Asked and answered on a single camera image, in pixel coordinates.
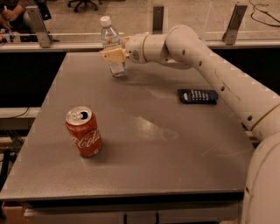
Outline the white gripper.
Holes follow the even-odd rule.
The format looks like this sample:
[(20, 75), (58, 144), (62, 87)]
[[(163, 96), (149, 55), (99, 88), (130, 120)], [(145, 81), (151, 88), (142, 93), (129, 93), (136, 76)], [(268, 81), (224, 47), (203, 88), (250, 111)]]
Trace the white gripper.
[(121, 37), (121, 45), (125, 47), (126, 51), (121, 47), (113, 49), (104, 49), (99, 51), (102, 59), (107, 62), (124, 62), (129, 55), (129, 60), (133, 63), (144, 64), (147, 62), (144, 57), (144, 42), (147, 34), (140, 33), (134, 36)]

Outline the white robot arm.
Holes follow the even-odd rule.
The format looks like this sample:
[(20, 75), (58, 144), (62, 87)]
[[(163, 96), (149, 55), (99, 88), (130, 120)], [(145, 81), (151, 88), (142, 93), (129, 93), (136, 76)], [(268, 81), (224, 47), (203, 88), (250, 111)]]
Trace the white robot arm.
[(250, 160), (241, 224), (280, 224), (280, 96), (213, 52), (186, 25), (137, 34), (101, 51), (109, 62), (195, 68), (260, 143)]

